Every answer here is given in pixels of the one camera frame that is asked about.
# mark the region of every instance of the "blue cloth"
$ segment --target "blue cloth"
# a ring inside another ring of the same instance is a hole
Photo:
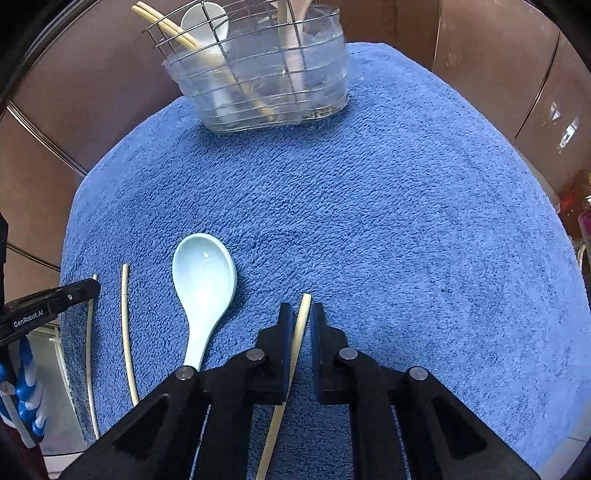
[[[349,106],[316,129],[218,136],[185,99],[147,119],[84,179],[61,281],[98,273],[92,369],[98,423],[131,408],[121,265],[140,397],[178,367],[188,326],[173,287],[178,243],[219,238],[238,291],[205,368],[249,348],[312,292],[351,346],[423,365],[529,464],[567,437],[589,397],[590,314],[550,202],[501,134],[441,80],[385,45],[351,44]],[[86,307],[61,318],[87,439]],[[271,409],[257,408],[249,478]],[[345,407],[315,403],[304,338],[269,479],[352,478]]]

